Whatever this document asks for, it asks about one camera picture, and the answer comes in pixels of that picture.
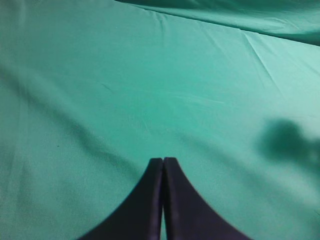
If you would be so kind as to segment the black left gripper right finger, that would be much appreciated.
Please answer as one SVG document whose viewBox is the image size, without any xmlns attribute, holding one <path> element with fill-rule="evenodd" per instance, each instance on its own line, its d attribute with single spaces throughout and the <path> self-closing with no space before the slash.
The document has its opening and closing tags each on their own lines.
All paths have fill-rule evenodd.
<svg viewBox="0 0 320 240">
<path fill-rule="evenodd" d="M 206 203 L 174 157 L 166 157 L 163 161 L 162 186 L 168 240 L 245 240 L 247 238 Z"/>
</svg>

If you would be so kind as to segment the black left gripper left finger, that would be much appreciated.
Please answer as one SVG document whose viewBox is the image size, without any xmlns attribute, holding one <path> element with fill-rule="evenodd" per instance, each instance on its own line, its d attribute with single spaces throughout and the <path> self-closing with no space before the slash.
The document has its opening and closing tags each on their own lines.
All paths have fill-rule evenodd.
<svg viewBox="0 0 320 240">
<path fill-rule="evenodd" d="M 159 240 L 163 160 L 152 158 L 137 185 L 104 221 L 81 240 Z"/>
</svg>

